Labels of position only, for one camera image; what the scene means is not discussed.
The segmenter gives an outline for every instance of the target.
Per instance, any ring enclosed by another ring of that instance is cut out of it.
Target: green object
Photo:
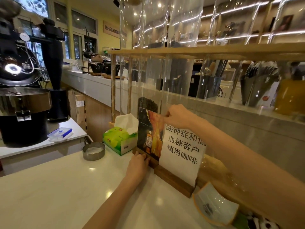
[[[249,229],[247,216],[238,212],[235,220],[232,223],[232,226],[234,226],[237,229]]]
[[[114,127],[103,134],[103,142],[117,154],[123,155],[137,146],[138,133],[131,135],[121,127]]]

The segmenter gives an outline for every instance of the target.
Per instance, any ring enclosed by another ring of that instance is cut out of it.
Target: ceramic dish
[[[221,196],[210,182],[193,194],[193,200],[204,219],[216,226],[231,224],[239,208],[239,204]]]

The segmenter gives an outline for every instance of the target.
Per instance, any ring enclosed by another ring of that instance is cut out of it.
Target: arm
[[[114,229],[116,227],[126,203],[145,177],[149,163],[149,158],[146,160],[145,158],[146,154],[139,155],[138,152],[132,156],[126,176],[83,229]]]
[[[210,146],[217,158],[251,193],[253,200],[259,202],[264,212],[274,212],[270,216],[279,221],[282,214],[284,221],[289,221],[291,225],[305,225],[304,183],[183,105],[172,105],[167,116],[165,123],[191,130]]]

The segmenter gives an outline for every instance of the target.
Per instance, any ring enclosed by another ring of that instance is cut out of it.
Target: metal latch
[[[21,110],[16,113],[17,121],[29,121],[32,119],[31,112],[29,110]]]

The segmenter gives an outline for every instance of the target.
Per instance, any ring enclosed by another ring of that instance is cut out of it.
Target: metal ashtray
[[[83,147],[83,158],[87,161],[96,161],[105,155],[105,145],[102,142],[92,142]]]

